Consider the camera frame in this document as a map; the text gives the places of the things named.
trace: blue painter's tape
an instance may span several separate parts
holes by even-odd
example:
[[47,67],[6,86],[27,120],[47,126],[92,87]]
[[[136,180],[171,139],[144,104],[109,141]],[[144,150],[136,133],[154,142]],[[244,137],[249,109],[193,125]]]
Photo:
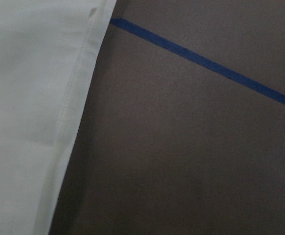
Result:
[[281,94],[267,86],[262,85],[256,81],[253,81],[250,78],[247,78],[237,72],[234,72],[214,61],[211,61],[195,52],[192,52],[184,47],[177,45],[171,41],[168,41],[165,38],[162,38],[154,33],[151,33],[129,21],[126,21],[122,18],[120,19],[111,19],[110,23],[116,27],[119,27],[129,33],[132,33],[140,38],[143,38],[153,44],[158,45],[166,50],[169,50],[172,53],[175,53],[187,60],[190,60],[198,65],[205,67],[211,71],[214,71],[222,76],[229,78],[237,83],[240,83],[254,91],[257,91],[275,101],[278,101],[285,105],[285,95]]

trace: white cloth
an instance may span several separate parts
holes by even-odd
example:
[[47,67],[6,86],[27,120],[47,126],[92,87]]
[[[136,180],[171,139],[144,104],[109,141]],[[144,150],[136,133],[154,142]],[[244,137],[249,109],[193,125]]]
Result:
[[0,235],[48,233],[116,0],[0,0]]

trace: gray surface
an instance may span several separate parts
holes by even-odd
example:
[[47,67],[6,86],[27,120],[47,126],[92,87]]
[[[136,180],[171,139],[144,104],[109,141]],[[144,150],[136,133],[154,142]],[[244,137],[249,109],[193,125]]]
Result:
[[[285,35],[257,34],[285,1],[182,2],[115,15],[285,93],[285,47],[261,46]],[[285,234],[285,106],[110,25],[50,234]]]

